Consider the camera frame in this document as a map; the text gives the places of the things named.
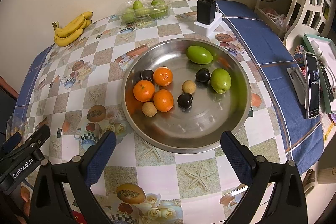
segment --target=black power adapter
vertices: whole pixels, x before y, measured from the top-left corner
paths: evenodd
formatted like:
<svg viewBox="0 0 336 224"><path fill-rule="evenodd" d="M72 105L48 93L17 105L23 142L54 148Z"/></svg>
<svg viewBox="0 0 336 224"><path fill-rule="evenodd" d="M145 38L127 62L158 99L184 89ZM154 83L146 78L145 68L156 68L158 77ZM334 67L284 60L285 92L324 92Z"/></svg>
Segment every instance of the black power adapter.
<svg viewBox="0 0 336 224"><path fill-rule="evenodd" d="M205 25L210 25L215 19L216 1L198 0L197 1L197 21Z"/></svg>

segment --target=small brown fruit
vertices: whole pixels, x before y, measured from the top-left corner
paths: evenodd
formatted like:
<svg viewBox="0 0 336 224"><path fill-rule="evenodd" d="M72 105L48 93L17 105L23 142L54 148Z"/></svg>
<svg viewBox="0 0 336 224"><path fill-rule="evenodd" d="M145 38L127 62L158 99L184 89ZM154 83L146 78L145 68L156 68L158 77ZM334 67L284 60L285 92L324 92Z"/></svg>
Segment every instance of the small brown fruit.
<svg viewBox="0 0 336 224"><path fill-rule="evenodd" d="M145 102L142 106L142 112L148 117L153 117L157 111L158 110L152 102Z"/></svg>
<svg viewBox="0 0 336 224"><path fill-rule="evenodd" d="M191 80L187 80L183 83L182 90L185 93L193 94L196 90L196 84Z"/></svg>

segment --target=human hand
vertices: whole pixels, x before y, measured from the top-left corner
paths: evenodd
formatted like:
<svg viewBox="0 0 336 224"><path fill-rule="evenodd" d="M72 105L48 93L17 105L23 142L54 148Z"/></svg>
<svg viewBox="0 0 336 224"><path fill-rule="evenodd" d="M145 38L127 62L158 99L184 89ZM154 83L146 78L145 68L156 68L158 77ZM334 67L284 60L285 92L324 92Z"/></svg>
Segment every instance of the human hand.
<svg viewBox="0 0 336 224"><path fill-rule="evenodd" d="M26 216L29 216L29 210L30 210L30 192L26 187L21 186L20 194L22 199L25 201L25 204L23 205L23 213ZM21 224L26 224L26 221L21 216L16 216L17 219L20 221Z"/></svg>

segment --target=screw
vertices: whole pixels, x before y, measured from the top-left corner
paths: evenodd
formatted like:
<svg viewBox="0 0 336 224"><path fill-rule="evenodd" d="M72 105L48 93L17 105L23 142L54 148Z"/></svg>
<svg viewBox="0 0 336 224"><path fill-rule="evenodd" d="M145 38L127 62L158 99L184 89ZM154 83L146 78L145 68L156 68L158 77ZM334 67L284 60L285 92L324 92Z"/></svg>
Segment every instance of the screw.
<svg viewBox="0 0 336 224"><path fill-rule="evenodd" d="M294 162L293 160L289 160L289 161L288 161L288 164L289 164L290 166L295 166L295 162Z"/></svg>
<svg viewBox="0 0 336 224"><path fill-rule="evenodd" d="M46 166L47 164L48 164L48 160L47 159L41 160L41 165L42 166Z"/></svg>
<svg viewBox="0 0 336 224"><path fill-rule="evenodd" d="M74 156L73 158L72 158L72 161L73 162L79 162L80 160L81 160L81 156L79 156L79 155L77 155L77 156Z"/></svg>
<svg viewBox="0 0 336 224"><path fill-rule="evenodd" d="M258 162L264 162L265 161L265 157L262 155L258 155L255 157L257 159Z"/></svg>

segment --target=slipper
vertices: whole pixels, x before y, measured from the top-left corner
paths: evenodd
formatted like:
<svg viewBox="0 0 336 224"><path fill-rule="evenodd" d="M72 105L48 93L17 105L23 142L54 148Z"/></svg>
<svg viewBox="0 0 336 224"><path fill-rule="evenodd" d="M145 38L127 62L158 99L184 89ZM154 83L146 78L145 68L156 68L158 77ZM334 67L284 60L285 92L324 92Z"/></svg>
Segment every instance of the slipper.
<svg viewBox="0 0 336 224"><path fill-rule="evenodd" d="M309 193L314 189L314 187L315 187L315 176L316 176L316 173L313 169L309 169L307 171L307 174L304 177L304 180L302 182L305 196L308 196Z"/></svg>

